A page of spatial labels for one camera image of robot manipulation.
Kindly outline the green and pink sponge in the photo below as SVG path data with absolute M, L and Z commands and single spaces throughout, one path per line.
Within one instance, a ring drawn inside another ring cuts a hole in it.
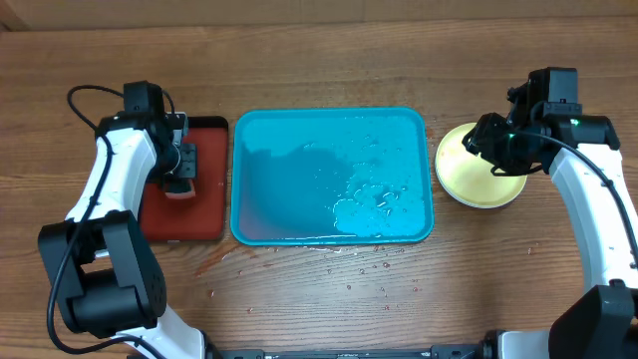
M 163 192 L 169 199 L 182 200 L 195 197 L 194 184 L 191 179 L 167 181 L 163 185 Z

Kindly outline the green plate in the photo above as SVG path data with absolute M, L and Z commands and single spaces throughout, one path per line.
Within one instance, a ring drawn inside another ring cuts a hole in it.
M 496 177 L 490 163 L 470 154 L 462 139 L 474 126 L 460 125 L 443 137 L 435 155 L 437 178 L 451 197 L 465 205 L 483 209 L 506 205 L 523 191 L 526 176 Z

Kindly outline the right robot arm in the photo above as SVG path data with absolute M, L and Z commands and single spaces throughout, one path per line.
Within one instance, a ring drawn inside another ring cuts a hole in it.
M 466 150 L 495 177 L 550 176 L 580 253 L 584 293 L 544 331 L 497 331 L 489 358 L 634 358 L 637 355 L 637 212 L 620 141 L 605 116 L 584 114 L 574 68 L 529 73 L 511 88 L 507 116 L 483 115 Z

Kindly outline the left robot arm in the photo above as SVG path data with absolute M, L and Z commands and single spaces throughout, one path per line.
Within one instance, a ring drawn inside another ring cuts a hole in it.
M 177 194 L 193 188 L 196 148 L 183 140 L 188 117 L 148 81 L 126 83 L 117 95 L 123 109 L 90 125 L 97 152 L 81 197 L 38 236 L 51 283 L 50 340 L 71 355 L 126 343 L 142 358 L 218 358 L 206 333 L 168 306 L 138 220 L 147 183 Z

